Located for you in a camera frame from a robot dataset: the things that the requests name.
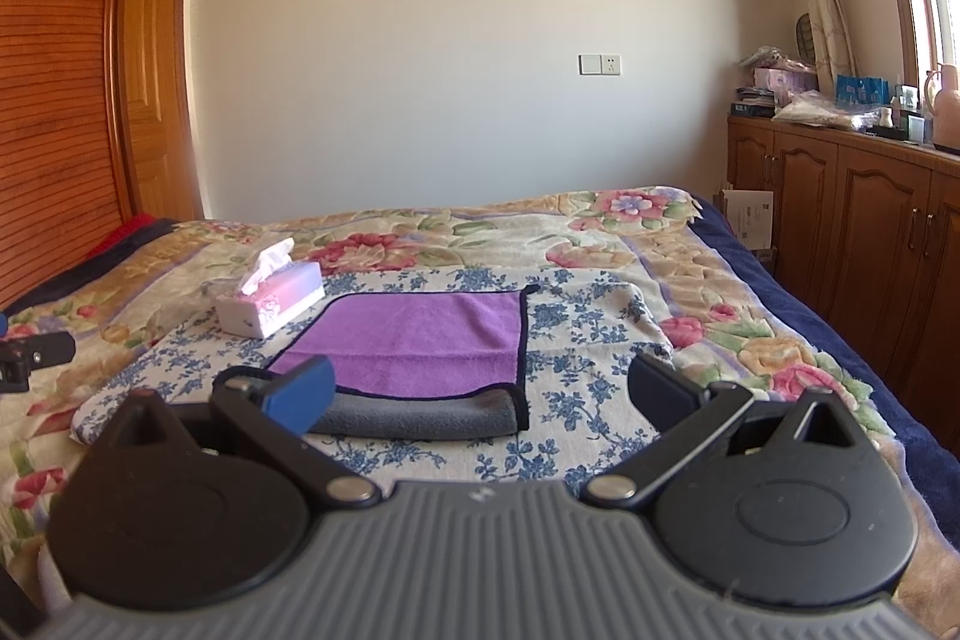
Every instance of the purple towel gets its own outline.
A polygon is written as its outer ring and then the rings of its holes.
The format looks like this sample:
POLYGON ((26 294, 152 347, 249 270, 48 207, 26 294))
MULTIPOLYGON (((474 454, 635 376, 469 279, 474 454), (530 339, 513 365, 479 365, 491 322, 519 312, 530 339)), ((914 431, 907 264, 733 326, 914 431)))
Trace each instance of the purple towel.
POLYGON ((340 392, 387 399, 472 396, 500 387, 526 419, 526 292, 352 293, 332 302, 272 362, 333 363, 340 392))

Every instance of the white paper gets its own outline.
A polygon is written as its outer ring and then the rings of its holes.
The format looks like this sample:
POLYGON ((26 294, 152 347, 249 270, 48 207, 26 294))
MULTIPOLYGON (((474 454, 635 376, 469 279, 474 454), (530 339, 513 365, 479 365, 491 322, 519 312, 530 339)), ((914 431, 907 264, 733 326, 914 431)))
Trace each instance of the white paper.
POLYGON ((250 266, 250 271, 244 275, 243 280, 237 290, 244 296, 250 296, 256 293, 260 283, 270 277, 275 271, 293 263, 290 258, 290 251, 294 249, 293 237, 282 239, 277 244, 272 244, 266 250, 262 250, 250 266))
POLYGON ((748 250, 769 250, 774 232, 773 191, 723 191, 727 220, 748 250))

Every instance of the cabinet door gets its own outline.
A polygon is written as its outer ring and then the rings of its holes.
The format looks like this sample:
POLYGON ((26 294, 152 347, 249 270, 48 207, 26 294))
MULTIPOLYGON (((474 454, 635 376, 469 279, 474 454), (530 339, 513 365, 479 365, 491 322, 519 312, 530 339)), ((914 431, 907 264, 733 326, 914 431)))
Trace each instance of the cabinet door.
POLYGON ((820 310, 887 375, 920 266, 930 170, 840 148, 820 310))
POLYGON ((933 176, 920 240, 920 279, 907 322, 919 325, 896 346, 894 390, 910 413, 946 448, 960 435, 957 302, 960 301, 960 180, 933 176))
POLYGON ((773 129, 732 122, 727 143, 727 179, 739 191, 766 191, 774 151, 773 129))
POLYGON ((837 182, 837 145, 776 131, 776 280, 816 309, 827 266, 837 182))

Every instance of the cabinet handle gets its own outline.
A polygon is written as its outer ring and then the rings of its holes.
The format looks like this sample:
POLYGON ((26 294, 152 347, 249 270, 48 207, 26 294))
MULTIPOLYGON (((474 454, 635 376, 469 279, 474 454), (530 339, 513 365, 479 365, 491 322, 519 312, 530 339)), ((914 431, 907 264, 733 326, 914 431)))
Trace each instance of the cabinet handle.
POLYGON ((917 245, 913 242, 913 236, 917 233, 917 215, 920 215, 920 210, 914 207, 913 212, 910 214, 910 236, 906 239, 906 247, 908 250, 917 249, 917 245))
POLYGON ((935 223, 936 220, 937 215, 933 215, 933 213, 926 216, 926 225, 923 228, 923 258, 930 257, 930 238, 933 236, 933 232, 930 231, 930 229, 933 228, 933 223, 935 223))

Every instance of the folded towel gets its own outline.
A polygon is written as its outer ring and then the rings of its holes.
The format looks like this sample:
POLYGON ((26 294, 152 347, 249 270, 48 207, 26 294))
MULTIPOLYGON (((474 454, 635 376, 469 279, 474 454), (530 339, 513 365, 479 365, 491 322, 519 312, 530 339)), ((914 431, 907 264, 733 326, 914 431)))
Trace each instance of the folded towel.
POLYGON ((354 293, 332 302, 270 364, 333 364, 337 394, 318 434, 403 439, 501 437, 529 428, 526 296, 354 293))

